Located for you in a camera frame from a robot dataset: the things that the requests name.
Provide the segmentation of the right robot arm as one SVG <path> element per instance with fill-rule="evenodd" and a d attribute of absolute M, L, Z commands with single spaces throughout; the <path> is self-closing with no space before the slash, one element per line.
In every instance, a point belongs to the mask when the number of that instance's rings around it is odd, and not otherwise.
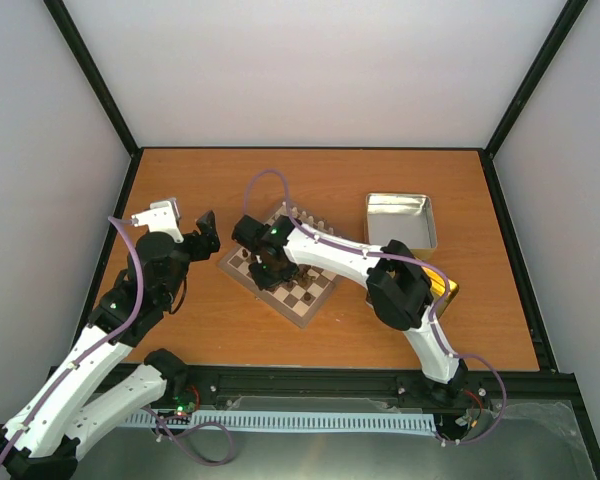
<path fill-rule="evenodd" d="M 318 267 L 362 287 L 376 317 L 402 332 L 416 353 L 432 400 L 449 405 L 463 389 L 467 367 L 446 339 L 437 315 L 441 298 L 431 292 L 424 262 L 405 244 L 385 246 L 345 240 L 291 216 L 264 224 L 249 215 L 236 223 L 232 239 L 255 256 L 249 267 L 261 290 L 292 279 L 301 265 Z"/>

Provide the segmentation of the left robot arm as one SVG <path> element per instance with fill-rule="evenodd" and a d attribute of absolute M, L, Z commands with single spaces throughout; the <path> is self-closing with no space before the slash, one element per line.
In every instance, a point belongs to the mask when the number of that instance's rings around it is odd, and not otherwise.
<path fill-rule="evenodd" d="M 181 400 L 187 366 L 159 349 L 101 395 L 95 393 L 165 315 L 176 313 L 187 292 L 193 262 L 220 249 L 215 215 L 204 213 L 184 234 L 169 201 L 131 218 L 147 232 L 128 242 L 128 266 L 102 296 L 71 351 L 39 392 L 0 425 L 0 469 L 13 479 L 68 479 L 86 454 L 141 408 Z"/>

